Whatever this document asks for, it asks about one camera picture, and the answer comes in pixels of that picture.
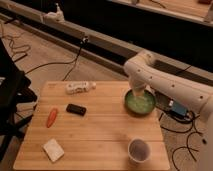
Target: white sponge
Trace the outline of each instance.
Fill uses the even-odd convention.
[[[56,162],[64,155],[64,150],[55,139],[51,139],[43,145],[44,151],[52,162]]]

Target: remote control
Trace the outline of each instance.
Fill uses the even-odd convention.
[[[75,114],[78,114],[78,115],[81,115],[81,116],[84,116],[84,114],[86,113],[86,110],[87,109],[85,107],[78,106],[78,105],[75,105],[75,104],[68,104],[67,108],[66,108],[67,112],[75,113]]]

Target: paper cup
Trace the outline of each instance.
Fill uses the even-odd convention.
[[[141,139],[134,139],[128,145],[128,155],[132,164],[144,163],[150,156],[149,145]]]

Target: chair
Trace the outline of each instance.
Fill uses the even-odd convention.
[[[31,81],[20,71],[0,39],[0,135],[4,136],[0,146],[0,162],[9,146],[13,136],[23,138],[24,133],[19,129],[30,122],[32,115],[15,122],[18,103],[34,102],[37,100],[35,93],[29,89]]]

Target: wire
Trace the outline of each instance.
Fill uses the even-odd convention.
[[[37,67],[35,67],[35,68],[32,68],[31,70],[27,71],[25,74],[27,75],[27,74],[29,74],[29,73],[31,73],[31,72],[33,72],[33,71],[39,69],[39,68],[42,68],[42,67],[44,67],[44,66],[49,66],[49,65],[61,65],[61,64],[63,64],[63,65],[64,65],[64,64],[65,64],[65,65],[70,65],[70,64],[73,64],[73,63],[74,63],[74,66],[67,72],[67,74],[65,75],[65,77],[62,79],[62,80],[66,80],[67,76],[68,76],[68,75],[70,74],[70,72],[72,72],[72,70],[75,68],[76,63],[77,63],[77,60],[78,60],[79,55],[80,55],[80,53],[81,53],[81,50],[82,50],[82,48],[83,48],[83,45],[85,45],[86,43],[87,43],[87,41],[81,41],[81,42],[80,42],[80,48],[79,48],[79,50],[78,50],[78,53],[77,53],[76,57],[75,57],[73,60],[71,60],[71,61],[69,61],[69,62],[49,62],[49,63],[46,63],[46,64],[42,64],[42,65],[39,65],[39,66],[37,66]]]
[[[192,154],[191,149],[190,149],[190,147],[189,147],[189,138],[190,138],[192,135],[194,135],[194,134],[200,135],[200,133],[197,132],[197,131],[191,132],[191,133],[187,136],[187,138],[186,138],[186,147],[187,147],[187,149],[188,149],[190,155],[192,156],[193,160],[194,160],[195,162],[197,162],[195,156]]]
[[[16,60],[14,60],[14,62],[17,62],[27,56],[27,52],[31,49],[30,45],[26,44],[21,46],[15,46],[15,39],[20,38],[24,33],[21,33],[18,36],[5,35],[4,26],[2,22],[1,22],[1,32],[2,32],[1,39],[9,41],[9,47],[12,52],[11,58],[14,58],[17,55],[21,55]]]
[[[194,128],[194,121],[195,121],[198,117],[195,117],[195,113],[193,113],[193,112],[191,112],[191,111],[190,111],[189,113],[191,113],[191,119],[190,119],[190,120],[184,120],[184,119],[183,119],[183,120],[178,120],[177,118],[171,116],[171,115],[168,114],[167,112],[165,112],[165,111],[163,112],[163,114],[166,114],[169,118],[171,118],[171,119],[177,121],[177,122],[180,123],[180,124],[191,124],[191,126],[190,126],[188,129],[186,129],[186,130],[184,130],[184,131],[176,131],[176,130],[172,130],[172,129],[166,128],[166,127],[164,127],[164,126],[162,126],[162,125],[161,125],[161,128],[164,129],[164,130],[166,130],[166,131],[169,131],[169,132],[172,132],[172,133],[177,133],[177,134],[186,134],[186,133],[190,132],[190,131]]]
[[[24,119],[24,117],[22,115],[20,115],[19,113],[15,113],[17,116],[19,116],[21,119]]]
[[[183,69],[183,70],[180,70],[180,71],[176,72],[174,75],[178,76],[178,75],[182,74],[183,72],[187,71],[187,70],[188,70],[189,68],[191,68],[191,67],[192,67],[192,65],[186,67],[186,68]]]
[[[159,121],[161,121],[163,115],[164,115],[164,112],[161,113],[161,115],[160,115],[160,117],[159,117],[159,119],[158,119]]]
[[[175,167],[175,169],[176,169],[177,171],[180,171],[180,169],[178,169],[178,167],[177,167],[177,165],[176,165],[176,163],[175,163],[174,155],[175,155],[175,153],[176,153],[178,150],[180,150],[180,149],[188,149],[188,148],[187,148],[186,146],[181,146],[181,147],[176,148],[176,149],[172,152],[172,163],[173,163],[173,165],[174,165],[174,167]],[[198,152],[198,150],[196,150],[196,149],[193,149],[193,148],[190,148],[190,147],[189,147],[189,149]]]
[[[164,126],[161,126],[161,128],[166,130],[166,131],[172,132],[172,133],[186,134],[186,133],[188,133],[188,132],[190,132],[192,130],[193,124],[191,124],[191,126],[187,130],[184,130],[184,131],[176,131],[176,130],[172,130],[172,129],[166,128]]]
[[[163,5],[163,4],[160,3],[160,2],[157,2],[157,1],[155,1],[155,0],[149,0],[149,1],[150,1],[150,2],[153,2],[153,3],[155,3],[155,4],[158,4],[158,5],[160,5],[162,8],[166,9],[166,6]]]
[[[76,55],[76,58],[74,60],[75,61],[74,62],[74,66],[67,72],[67,74],[64,76],[64,78],[62,79],[62,81],[65,81],[67,79],[68,75],[75,69],[76,64],[77,64],[77,60],[79,58],[79,55],[81,54],[81,50],[82,50],[84,44],[85,44],[85,42],[82,41],[81,46],[80,46],[80,48],[78,50],[78,53]]]

